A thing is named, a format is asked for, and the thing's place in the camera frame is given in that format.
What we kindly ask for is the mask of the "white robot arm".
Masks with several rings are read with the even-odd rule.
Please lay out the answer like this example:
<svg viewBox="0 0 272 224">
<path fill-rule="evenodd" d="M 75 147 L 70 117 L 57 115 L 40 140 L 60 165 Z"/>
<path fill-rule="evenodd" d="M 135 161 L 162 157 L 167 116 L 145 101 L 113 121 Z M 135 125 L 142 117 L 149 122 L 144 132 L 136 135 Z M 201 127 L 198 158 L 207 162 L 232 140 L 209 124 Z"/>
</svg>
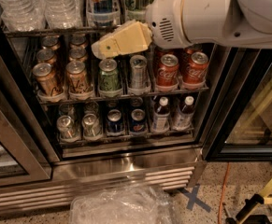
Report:
<svg viewBox="0 0 272 224">
<path fill-rule="evenodd" d="M 128 21 L 92 44 L 103 60 L 150 44 L 183 49 L 198 43 L 272 49 L 272 0 L 154 0 L 145 20 Z"/>
</svg>

